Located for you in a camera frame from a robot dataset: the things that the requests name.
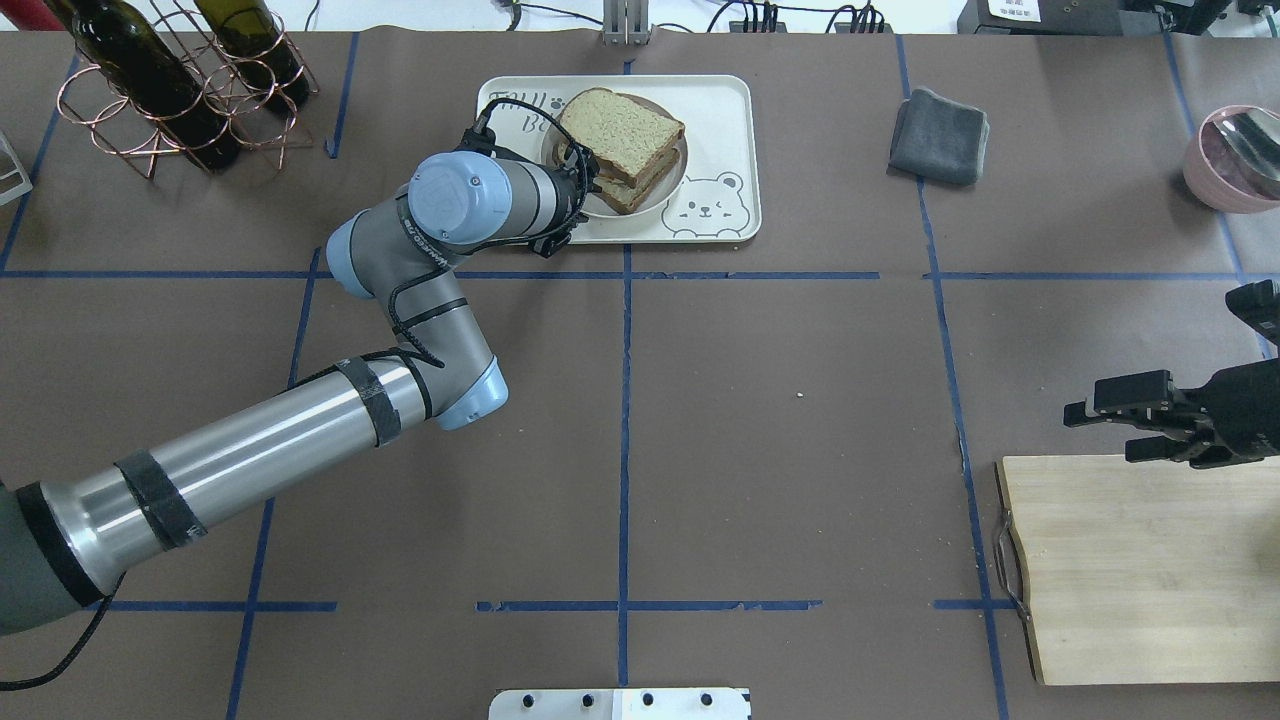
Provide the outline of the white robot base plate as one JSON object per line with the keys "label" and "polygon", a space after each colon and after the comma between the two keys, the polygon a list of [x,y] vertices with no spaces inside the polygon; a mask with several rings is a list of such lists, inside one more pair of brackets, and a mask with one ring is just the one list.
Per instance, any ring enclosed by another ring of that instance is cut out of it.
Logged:
{"label": "white robot base plate", "polygon": [[489,719],[750,719],[750,692],[732,687],[508,689]]}

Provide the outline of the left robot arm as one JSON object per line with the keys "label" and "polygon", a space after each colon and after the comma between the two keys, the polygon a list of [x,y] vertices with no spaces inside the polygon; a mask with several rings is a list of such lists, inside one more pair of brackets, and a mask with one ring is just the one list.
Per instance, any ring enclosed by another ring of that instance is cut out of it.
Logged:
{"label": "left robot arm", "polygon": [[425,159],[326,242],[332,275],[380,305],[393,346],[82,480],[4,491],[3,633],[105,600],[134,565],[420,423],[454,430],[503,406],[506,379],[456,268],[506,243],[566,246],[596,173],[579,143],[558,167],[485,143]]}

